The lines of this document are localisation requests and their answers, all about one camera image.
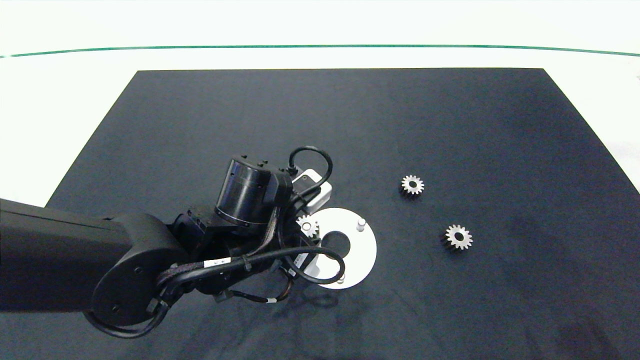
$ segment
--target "gear teeth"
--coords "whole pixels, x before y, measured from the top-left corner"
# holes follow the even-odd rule
[[[407,175],[403,177],[400,182],[400,194],[409,199],[415,199],[420,196],[423,190],[424,183],[415,175]]]
[[[458,234],[462,235],[462,240],[456,238]],[[442,241],[447,249],[453,252],[459,252],[469,249],[473,239],[466,227],[454,224],[446,229],[442,236]]]
[[[296,223],[300,226],[300,231],[302,231],[302,233],[306,235],[308,238],[313,238],[316,234],[319,233],[318,222],[313,220],[311,215],[305,215],[303,217],[299,217],[296,220]],[[303,226],[304,224],[307,224],[307,223],[310,224],[310,228],[305,230]]]

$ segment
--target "center hole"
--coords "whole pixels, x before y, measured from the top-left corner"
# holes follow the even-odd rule
[[[351,243],[349,237],[340,231],[332,231],[322,238],[322,247],[331,249],[343,258],[349,254]]]

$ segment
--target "white disc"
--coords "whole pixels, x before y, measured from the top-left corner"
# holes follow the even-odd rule
[[[349,238],[350,249],[344,257],[344,277],[336,282],[320,285],[328,289],[350,288],[364,280],[376,262],[378,248],[371,226],[353,211],[340,208],[323,209],[312,215],[319,226],[320,239],[333,231],[339,231]],[[336,260],[318,255],[305,269],[307,275],[327,279],[339,270]]]

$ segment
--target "spur gear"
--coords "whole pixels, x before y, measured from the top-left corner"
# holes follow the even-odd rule
[[[408,175],[402,179],[400,193],[405,197],[414,198],[420,196],[424,190],[424,183],[415,175]]]
[[[318,222],[313,220],[310,215],[299,217],[296,222],[307,237],[313,238],[318,233]]]
[[[466,250],[474,242],[471,239],[471,234],[464,227],[460,225],[449,226],[444,234],[444,242],[451,250]]]

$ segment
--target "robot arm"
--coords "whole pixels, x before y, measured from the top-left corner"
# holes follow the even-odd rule
[[[305,150],[327,159],[318,182],[294,178],[295,154]],[[314,283],[335,282],[344,274],[342,258],[313,243],[300,246],[292,221],[317,200],[331,169],[330,157],[314,147],[296,149],[286,170],[236,156],[215,208],[191,208],[172,225],[147,214],[96,219],[2,200],[0,311],[83,311],[101,331],[136,338],[193,289],[216,300],[264,302],[228,288],[274,263]],[[330,279],[310,277],[293,263],[298,254],[325,254],[340,270]],[[142,329],[122,328],[147,320]]]

